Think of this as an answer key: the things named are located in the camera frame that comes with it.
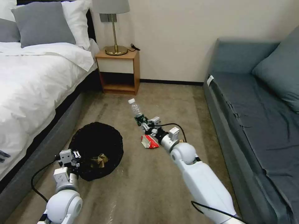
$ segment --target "white wall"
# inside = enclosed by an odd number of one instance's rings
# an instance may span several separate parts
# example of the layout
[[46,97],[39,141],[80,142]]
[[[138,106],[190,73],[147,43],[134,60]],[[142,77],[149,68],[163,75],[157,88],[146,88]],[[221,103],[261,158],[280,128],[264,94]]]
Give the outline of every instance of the white wall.
[[[202,82],[220,36],[282,39],[299,25],[298,0],[129,0],[118,15],[119,45],[141,49],[141,78]],[[111,23],[93,13],[99,47]]]

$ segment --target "black baseboard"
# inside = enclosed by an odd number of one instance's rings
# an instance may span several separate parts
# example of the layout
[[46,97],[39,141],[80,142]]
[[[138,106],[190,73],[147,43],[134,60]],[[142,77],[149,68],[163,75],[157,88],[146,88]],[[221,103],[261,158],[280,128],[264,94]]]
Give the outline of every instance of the black baseboard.
[[171,80],[158,80],[158,79],[140,79],[140,82],[203,86],[203,82],[185,82],[185,81],[171,81]]

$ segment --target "power cord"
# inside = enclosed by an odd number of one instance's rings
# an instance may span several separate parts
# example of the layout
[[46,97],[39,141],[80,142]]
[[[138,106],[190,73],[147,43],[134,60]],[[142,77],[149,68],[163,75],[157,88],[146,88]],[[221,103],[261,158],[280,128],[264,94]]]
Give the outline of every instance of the power cord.
[[232,217],[232,218],[235,218],[235,219],[237,219],[237,220],[243,222],[244,224],[249,224],[248,222],[243,221],[243,220],[240,219],[239,217],[233,216],[233,215],[231,215],[231,214],[229,214],[229,213],[226,213],[226,212],[224,212],[224,211],[218,210],[218,209],[216,209],[216,208],[211,208],[211,207],[209,207],[209,206],[206,206],[206,205],[197,203],[197,202],[195,202],[195,201],[191,201],[191,204],[192,204],[192,206],[193,206],[197,211],[199,211],[200,213],[203,213],[203,212],[202,212],[199,208],[197,208],[196,205],[201,206],[201,207],[204,207],[204,208],[207,208],[207,209],[209,209],[209,210],[213,210],[213,211],[222,213],[222,214],[227,215],[227,216],[230,216],[230,217]]
[[176,126],[178,126],[178,127],[182,130],[182,133],[183,133],[185,142],[187,143],[187,139],[186,139],[186,136],[185,136],[185,132],[184,132],[184,130],[182,129],[182,127],[179,126],[178,124],[176,124],[176,123],[161,124],[161,125],[155,125],[155,127],[163,127],[163,126],[167,126],[167,125],[176,125]]
[[134,44],[131,44],[131,48],[133,48],[134,50],[130,50],[130,49],[128,49],[129,51],[131,51],[131,52],[134,52],[134,51],[140,51],[140,49],[139,48],[137,48],[137,47],[135,47],[134,46]]
[[33,181],[34,181],[35,176],[36,176],[39,172],[41,172],[43,169],[45,169],[45,168],[47,168],[48,166],[50,166],[50,165],[51,165],[52,163],[54,163],[55,161],[57,161],[56,157],[55,157],[55,160],[54,160],[54,161],[50,162],[49,164],[45,165],[43,168],[39,169],[39,170],[32,176],[32,178],[31,178],[31,182],[30,182],[30,184],[31,184],[31,189],[32,189],[35,193],[37,193],[39,196],[41,196],[42,199],[44,199],[46,203],[48,203],[48,199],[34,187]]

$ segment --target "lamp shade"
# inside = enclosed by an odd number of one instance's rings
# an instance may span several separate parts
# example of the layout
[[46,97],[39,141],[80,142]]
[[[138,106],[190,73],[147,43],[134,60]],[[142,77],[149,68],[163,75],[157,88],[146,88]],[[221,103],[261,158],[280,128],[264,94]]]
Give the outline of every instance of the lamp shade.
[[128,0],[93,0],[93,11],[102,14],[119,14],[130,11]]

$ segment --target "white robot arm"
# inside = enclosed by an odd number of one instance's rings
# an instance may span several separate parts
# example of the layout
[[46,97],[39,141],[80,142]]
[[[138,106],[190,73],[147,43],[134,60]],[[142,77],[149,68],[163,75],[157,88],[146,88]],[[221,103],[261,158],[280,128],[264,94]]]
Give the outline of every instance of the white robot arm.
[[62,150],[59,164],[62,168],[54,171],[56,194],[46,205],[46,210],[37,224],[72,224],[82,208],[82,199],[78,193],[78,163],[81,158],[78,151]]
[[215,224],[245,224],[237,217],[230,193],[212,169],[199,159],[195,148],[188,143],[179,143],[177,127],[165,132],[161,128],[159,117],[147,120],[142,115],[141,119],[138,119],[137,116],[135,120],[145,134],[150,134],[158,139],[159,144],[164,147],[173,162],[179,167],[185,184],[195,201],[208,208],[230,214],[230,216],[199,206],[202,213],[213,220]]

